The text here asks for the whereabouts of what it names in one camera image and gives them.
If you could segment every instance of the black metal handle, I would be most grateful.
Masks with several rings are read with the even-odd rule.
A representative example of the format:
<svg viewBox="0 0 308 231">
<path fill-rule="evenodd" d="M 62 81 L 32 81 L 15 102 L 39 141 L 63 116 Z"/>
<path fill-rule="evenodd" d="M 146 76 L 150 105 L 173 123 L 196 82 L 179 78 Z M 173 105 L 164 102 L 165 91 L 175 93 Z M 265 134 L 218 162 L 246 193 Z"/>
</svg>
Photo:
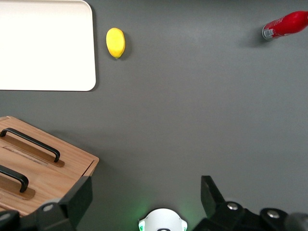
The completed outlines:
<svg viewBox="0 0 308 231">
<path fill-rule="evenodd" d="M 58 150 L 56 150 L 55 148 L 52 148 L 50 147 L 49 145 L 46 145 L 44 143 L 42 143 L 41 141 L 38 141 L 26 134 L 23 134 L 22 132 L 19 132 L 13 128 L 6 128 L 6 129 L 3 129 L 2 132 L 0 133 L 0 137 L 4 137 L 6 135 L 6 132 L 11 132 L 13 134 L 15 134 L 16 136 L 19 136 L 27 141 L 30 141 L 31 143 L 34 143 L 52 153 L 54 153 L 56 155 L 56 158 L 54 159 L 54 162 L 58 162 L 58 160 L 60 159 L 60 152 Z"/>
<path fill-rule="evenodd" d="M 20 192 L 23 193 L 24 191 L 26 191 L 28 184 L 29 184 L 29 180 L 25 175 L 19 172 L 15 172 L 14 170 L 11 170 L 2 165 L 0 165 L 0 173 L 3 173 L 4 175 L 7 175 L 9 177 L 12 177 L 18 180 L 21 183 Z"/>
</svg>

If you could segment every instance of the red can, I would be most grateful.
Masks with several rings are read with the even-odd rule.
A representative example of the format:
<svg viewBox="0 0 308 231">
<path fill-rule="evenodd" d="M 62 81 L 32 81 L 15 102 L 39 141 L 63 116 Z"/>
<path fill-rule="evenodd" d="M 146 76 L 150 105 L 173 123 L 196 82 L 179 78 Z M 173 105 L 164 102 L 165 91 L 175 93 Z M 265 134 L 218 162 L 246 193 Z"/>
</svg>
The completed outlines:
<svg viewBox="0 0 308 231">
<path fill-rule="evenodd" d="M 308 11 L 296 11 L 267 23 L 262 29 L 266 40 L 273 40 L 302 31 L 308 26 Z"/>
</svg>

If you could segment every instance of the wooden box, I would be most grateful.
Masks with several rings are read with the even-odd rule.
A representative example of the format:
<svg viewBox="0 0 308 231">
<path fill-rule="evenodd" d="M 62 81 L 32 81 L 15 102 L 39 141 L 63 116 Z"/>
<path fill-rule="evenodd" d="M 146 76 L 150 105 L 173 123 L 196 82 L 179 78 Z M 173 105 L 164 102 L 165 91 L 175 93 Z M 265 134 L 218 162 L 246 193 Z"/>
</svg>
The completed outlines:
<svg viewBox="0 0 308 231">
<path fill-rule="evenodd" d="M 12 116 L 0 117 L 0 132 L 0 166 L 28 179 L 27 189 L 20 192 L 19 180 L 0 172 L 0 211 L 28 215 L 42 203 L 63 197 L 81 176 L 92 175 L 99 161 Z"/>
</svg>

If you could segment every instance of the yellow lemon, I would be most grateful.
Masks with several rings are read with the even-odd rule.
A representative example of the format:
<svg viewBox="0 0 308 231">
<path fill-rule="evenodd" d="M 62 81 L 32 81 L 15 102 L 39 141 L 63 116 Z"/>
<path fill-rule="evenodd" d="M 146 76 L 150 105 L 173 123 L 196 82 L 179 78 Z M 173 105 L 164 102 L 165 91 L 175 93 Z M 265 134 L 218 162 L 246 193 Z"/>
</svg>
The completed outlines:
<svg viewBox="0 0 308 231">
<path fill-rule="evenodd" d="M 115 27 L 108 30 L 106 43 L 109 53 L 117 59 L 120 58 L 125 50 L 123 31 Z"/>
</svg>

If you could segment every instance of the gray surface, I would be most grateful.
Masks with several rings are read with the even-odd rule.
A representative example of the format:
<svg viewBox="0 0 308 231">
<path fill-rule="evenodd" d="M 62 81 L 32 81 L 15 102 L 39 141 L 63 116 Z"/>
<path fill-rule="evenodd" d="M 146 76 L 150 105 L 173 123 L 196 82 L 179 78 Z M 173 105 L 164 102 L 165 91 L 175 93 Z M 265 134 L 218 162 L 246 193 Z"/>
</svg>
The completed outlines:
<svg viewBox="0 0 308 231">
<path fill-rule="evenodd" d="M 138 230 L 167 207 L 205 217 L 200 177 L 227 199 L 308 212 L 308 29 L 264 42 L 262 26 L 300 0 L 88 0 L 97 85 L 90 92 L 0 91 L 14 116 L 100 158 L 79 230 Z M 122 58 L 105 45 L 126 36 Z"/>
</svg>

